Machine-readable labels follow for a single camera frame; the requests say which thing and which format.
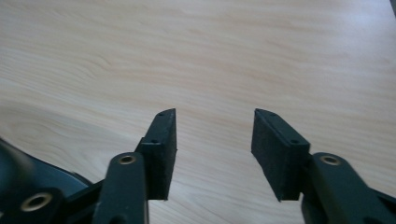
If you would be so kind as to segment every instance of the wooden table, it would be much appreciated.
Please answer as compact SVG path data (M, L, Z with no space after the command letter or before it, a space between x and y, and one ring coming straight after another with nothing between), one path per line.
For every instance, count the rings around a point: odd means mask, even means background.
M396 196L389 0L0 2L0 135L95 182L177 109L168 202L151 223L303 223L250 154L253 112Z

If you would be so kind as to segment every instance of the light wood grain surface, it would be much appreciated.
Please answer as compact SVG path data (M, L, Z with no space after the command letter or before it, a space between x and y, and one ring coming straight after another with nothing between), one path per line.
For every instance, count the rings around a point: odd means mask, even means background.
M91 181L177 109L168 202L151 223L303 223L250 154L253 111L396 196L389 0L0 2L0 135Z

